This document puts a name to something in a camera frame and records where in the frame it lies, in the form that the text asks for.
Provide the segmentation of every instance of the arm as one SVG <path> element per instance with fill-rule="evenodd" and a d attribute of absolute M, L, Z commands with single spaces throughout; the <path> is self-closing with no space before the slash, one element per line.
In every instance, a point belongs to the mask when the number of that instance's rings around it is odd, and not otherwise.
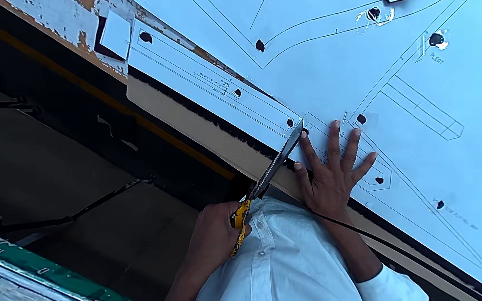
<path fill-rule="evenodd" d="M 208 205 L 200 212 L 166 301 L 195 300 L 207 278 L 230 257 L 241 232 L 232 228 L 230 216 L 239 206 L 239 202 L 219 203 Z M 245 236 L 251 230 L 250 225 L 245 224 Z"/>
<path fill-rule="evenodd" d="M 304 154 L 312 166 L 313 179 L 311 182 L 302 163 L 295 162 L 294 168 L 308 208 L 321 215 L 352 225 L 345 211 L 351 190 L 367 174 L 377 158 L 377 153 L 369 154 L 360 167 L 352 170 L 361 134 L 360 129 L 357 128 L 351 132 L 343 161 L 340 162 L 339 124 L 339 120 L 335 120 L 331 125 L 328 164 L 319 161 L 306 133 L 303 132 L 300 138 L 299 142 L 303 147 Z M 336 242 L 357 283 L 378 275 L 382 270 L 382 263 L 358 233 L 324 219 L 321 219 L 321 223 Z"/>

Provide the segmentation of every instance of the yellow scissors handle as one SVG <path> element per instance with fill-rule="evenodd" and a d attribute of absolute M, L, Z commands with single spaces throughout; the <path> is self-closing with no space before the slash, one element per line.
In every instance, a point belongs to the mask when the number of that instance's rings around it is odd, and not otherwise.
<path fill-rule="evenodd" d="M 235 229 L 241 229 L 241 233 L 239 233 L 239 237 L 237 238 L 236 245 L 233 247 L 233 250 L 230 253 L 230 257 L 233 257 L 237 253 L 237 250 L 245 239 L 245 219 L 247 213 L 249 213 L 250 202 L 251 200 L 247 197 L 243 202 L 241 202 L 241 207 L 239 207 L 239 209 L 237 209 L 237 211 L 235 211 L 235 213 L 230 217 L 232 227 Z"/>

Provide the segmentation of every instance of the scissors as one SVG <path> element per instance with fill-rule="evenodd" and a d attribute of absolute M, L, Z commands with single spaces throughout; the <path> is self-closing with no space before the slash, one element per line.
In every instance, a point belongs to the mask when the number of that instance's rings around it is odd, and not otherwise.
<path fill-rule="evenodd" d="M 291 151 L 297 145 L 300 134 L 303 131 L 303 126 L 304 121 L 300 120 L 297 126 L 291 132 L 288 140 L 285 142 L 284 147 L 282 147 L 282 150 L 271 162 L 271 165 L 269 165 L 264 175 L 261 177 L 258 183 L 252 187 L 251 191 L 247 193 L 245 200 L 241 202 L 241 207 L 239 207 L 239 209 L 237 209 L 230 216 L 230 223 L 232 227 L 234 227 L 235 229 L 241 229 L 241 233 L 237 238 L 236 245 L 233 247 L 230 257 L 233 257 L 237 253 L 237 250 L 239 250 L 239 247 L 245 239 L 245 218 L 246 214 L 250 210 L 250 202 L 256 199 L 258 195 L 262 193 L 262 191 L 267 187 L 267 185 L 269 185 L 274 175 L 278 172 L 278 169 L 280 169 L 280 167 L 284 164 Z"/>

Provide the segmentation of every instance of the scissor blade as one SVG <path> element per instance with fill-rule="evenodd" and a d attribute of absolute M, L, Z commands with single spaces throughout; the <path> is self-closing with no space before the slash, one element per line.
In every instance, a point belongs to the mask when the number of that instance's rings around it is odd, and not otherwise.
<path fill-rule="evenodd" d="M 297 126 L 291 132 L 291 135 L 289 136 L 288 140 L 285 142 L 284 147 L 282 147 L 282 150 L 275 157 L 271 165 L 269 165 L 264 175 L 258 181 L 258 184 L 256 185 L 256 187 L 252 189 L 252 192 L 249 195 L 250 200 L 254 200 L 265 189 L 265 187 L 267 187 L 267 184 L 271 182 L 274 175 L 278 172 L 278 169 L 280 169 L 280 166 L 284 164 L 285 159 L 288 158 L 291 151 L 297 145 L 297 142 L 299 141 L 299 138 L 300 138 L 300 134 L 303 132 L 303 127 L 304 127 L 304 120 L 300 120 Z"/>

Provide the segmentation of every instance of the shirt sleeve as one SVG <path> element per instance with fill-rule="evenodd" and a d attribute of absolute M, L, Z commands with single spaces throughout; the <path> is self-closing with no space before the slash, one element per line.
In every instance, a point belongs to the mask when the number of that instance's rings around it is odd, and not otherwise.
<path fill-rule="evenodd" d="M 428 301 L 427 294 L 410 277 L 399 274 L 384 264 L 374 278 L 357 283 L 356 288 L 363 301 Z"/>

